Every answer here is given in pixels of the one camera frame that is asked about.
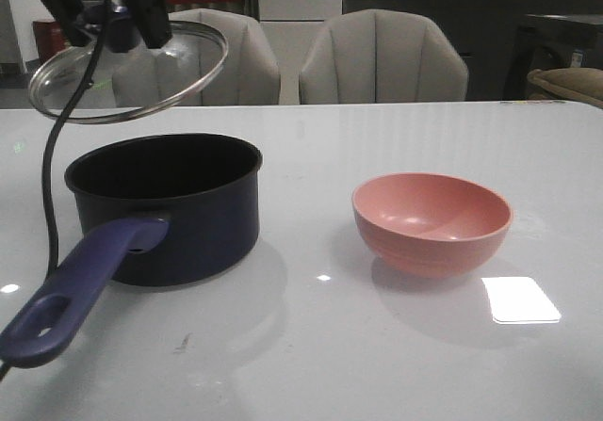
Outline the red trash bin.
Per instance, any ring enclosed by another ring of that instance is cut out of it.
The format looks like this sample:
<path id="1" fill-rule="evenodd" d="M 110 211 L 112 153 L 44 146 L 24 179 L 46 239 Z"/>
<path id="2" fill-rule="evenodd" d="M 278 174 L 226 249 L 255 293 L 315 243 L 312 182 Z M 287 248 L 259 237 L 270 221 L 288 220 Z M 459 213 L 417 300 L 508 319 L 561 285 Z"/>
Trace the red trash bin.
<path id="1" fill-rule="evenodd" d="M 54 20 L 37 20 L 32 23 L 40 63 L 45 63 L 66 47 L 61 28 Z"/>

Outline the olive cushion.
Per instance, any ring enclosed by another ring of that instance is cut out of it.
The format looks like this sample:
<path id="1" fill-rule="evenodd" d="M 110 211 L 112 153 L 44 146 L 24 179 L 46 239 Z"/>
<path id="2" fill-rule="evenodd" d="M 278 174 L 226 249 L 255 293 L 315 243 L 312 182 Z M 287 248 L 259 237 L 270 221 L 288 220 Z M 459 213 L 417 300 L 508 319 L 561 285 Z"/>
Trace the olive cushion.
<path id="1" fill-rule="evenodd" d="M 531 100 L 571 101 L 602 108 L 601 69 L 536 69 L 528 73 L 527 82 Z"/>

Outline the grey upholstered chair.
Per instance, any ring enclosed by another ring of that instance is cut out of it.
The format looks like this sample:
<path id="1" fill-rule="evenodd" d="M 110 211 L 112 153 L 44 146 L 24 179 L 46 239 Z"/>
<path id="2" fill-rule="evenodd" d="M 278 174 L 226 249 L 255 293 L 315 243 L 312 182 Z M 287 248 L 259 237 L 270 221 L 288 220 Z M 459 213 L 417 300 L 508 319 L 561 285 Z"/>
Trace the grey upholstered chair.
<path id="1" fill-rule="evenodd" d="M 469 71 L 442 29 L 366 9 L 326 21 L 299 72 L 303 105 L 462 102 Z"/>
<path id="2" fill-rule="evenodd" d="M 222 70 L 207 87 L 180 105 L 276 105 L 280 72 L 260 24 L 252 17 L 207 8 L 174 12 L 171 21 L 206 24 L 226 39 Z M 149 50 L 141 44 L 112 74 L 117 107 L 154 105 L 198 81 L 220 60 L 221 50 L 209 40 L 176 34 L 166 46 Z"/>

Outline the dark grey kitchen counter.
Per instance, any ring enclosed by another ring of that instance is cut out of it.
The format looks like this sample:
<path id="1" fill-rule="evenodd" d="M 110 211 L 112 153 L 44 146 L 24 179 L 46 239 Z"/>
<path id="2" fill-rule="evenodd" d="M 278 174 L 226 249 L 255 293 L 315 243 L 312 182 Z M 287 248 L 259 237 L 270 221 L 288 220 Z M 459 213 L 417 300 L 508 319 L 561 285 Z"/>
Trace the dark grey kitchen counter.
<path id="1" fill-rule="evenodd" d="M 505 100 L 516 28 L 527 14 L 600 14 L 602 0 L 344 0 L 347 13 L 385 9 L 426 16 L 469 70 L 467 100 Z"/>

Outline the pink bowl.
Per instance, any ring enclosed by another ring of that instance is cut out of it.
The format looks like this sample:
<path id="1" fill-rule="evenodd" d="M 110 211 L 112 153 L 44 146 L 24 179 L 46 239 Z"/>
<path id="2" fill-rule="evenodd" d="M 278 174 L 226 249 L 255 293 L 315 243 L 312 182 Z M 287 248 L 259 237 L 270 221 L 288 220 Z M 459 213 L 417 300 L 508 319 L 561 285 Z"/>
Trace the pink bowl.
<path id="1" fill-rule="evenodd" d="M 513 210 L 496 192 L 453 176 L 404 172 L 359 185 L 351 196 L 366 245 L 386 264 L 418 277 L 470 272 L 502 244 Z"/>

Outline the white refrigerator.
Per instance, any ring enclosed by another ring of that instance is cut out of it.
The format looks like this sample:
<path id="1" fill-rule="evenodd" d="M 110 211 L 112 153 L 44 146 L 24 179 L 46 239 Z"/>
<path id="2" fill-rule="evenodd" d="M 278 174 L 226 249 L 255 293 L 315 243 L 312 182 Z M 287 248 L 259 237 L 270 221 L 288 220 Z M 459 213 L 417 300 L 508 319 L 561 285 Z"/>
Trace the white refrigerator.
<path id="1" fill-rule="evenodd" d="M 322 23 L 342 13 L 342 0 L 258 0 L 258 7 L 281 73 L 280 103 L 296 105 L 306 52 Z"/>

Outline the glass lid blue knob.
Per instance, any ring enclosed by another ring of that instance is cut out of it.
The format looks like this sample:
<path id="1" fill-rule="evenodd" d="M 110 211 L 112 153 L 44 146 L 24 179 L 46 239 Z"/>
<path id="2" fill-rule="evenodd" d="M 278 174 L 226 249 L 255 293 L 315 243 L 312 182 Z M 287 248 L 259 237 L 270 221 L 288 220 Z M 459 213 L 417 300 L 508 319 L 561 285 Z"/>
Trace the glass lid blue knob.
<path id="1" fill-rule="evenodd" d="M 190 100 L 223 70 L 228 42 L 215 27 L 200 21 L 170 19 L 171 39 L 158 49 L 141 40 L 126 53 L 104 48 L 71 123 L 132 121 Z M 42 64 L 28 87 L 30 104 L 56 120 L 90 63 L 96 44 L 70 47 Z"/>

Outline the right grey upholstered chair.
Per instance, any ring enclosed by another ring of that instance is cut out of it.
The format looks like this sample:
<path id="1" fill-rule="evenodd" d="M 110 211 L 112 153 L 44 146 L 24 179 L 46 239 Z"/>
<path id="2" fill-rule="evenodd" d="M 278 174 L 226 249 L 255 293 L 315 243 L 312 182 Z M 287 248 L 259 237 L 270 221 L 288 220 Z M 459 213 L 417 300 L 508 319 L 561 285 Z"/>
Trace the right grey upholstered chair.
<path id="1" fill-rule="evenodd" d="M 469 71 L 442 29 L 366 9 L 326 21 L 299 72 L 303 105 L 462 102 Z"/>

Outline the dark blue saucepan purple handle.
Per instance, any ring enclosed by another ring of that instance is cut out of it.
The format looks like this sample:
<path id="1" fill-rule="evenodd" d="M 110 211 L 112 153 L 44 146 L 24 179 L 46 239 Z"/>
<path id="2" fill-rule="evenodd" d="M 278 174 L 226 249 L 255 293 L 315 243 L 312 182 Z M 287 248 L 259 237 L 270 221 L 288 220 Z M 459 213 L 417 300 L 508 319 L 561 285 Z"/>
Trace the dark blue saucepan purple handle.
<path id="1" fill-rule="evenodd" d="M 82 239 L 1 334 L 2 361 L 47 364 L 72 342 L 109 281 L 193 283 L 235 265 L 259 235 L 260 151 L 239 138 L 133 138 L 65 170 Z"/>

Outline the left grey upholstered chair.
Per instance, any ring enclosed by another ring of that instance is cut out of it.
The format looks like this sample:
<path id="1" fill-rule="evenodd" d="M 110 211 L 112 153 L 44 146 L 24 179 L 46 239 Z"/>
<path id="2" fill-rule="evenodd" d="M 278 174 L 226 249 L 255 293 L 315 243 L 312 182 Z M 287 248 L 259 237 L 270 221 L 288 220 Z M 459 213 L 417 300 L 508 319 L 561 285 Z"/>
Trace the left grey upholstered chair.
<path id="1" fill-rule="evenodd" d="M 226 39 L 222 70 L 207 87 L 180 105 L 276 105 L 280 72 L 260 24 L 252 17 L 207 8 L 174 12 L 171 21 L 206 24 Z M 176 34 L 166 46 L 149 50 L 141 44 L 112 74 L 117 107 L 154 105 L 198 81 L 220 60 L 221 50 L 209 40 Z"/>

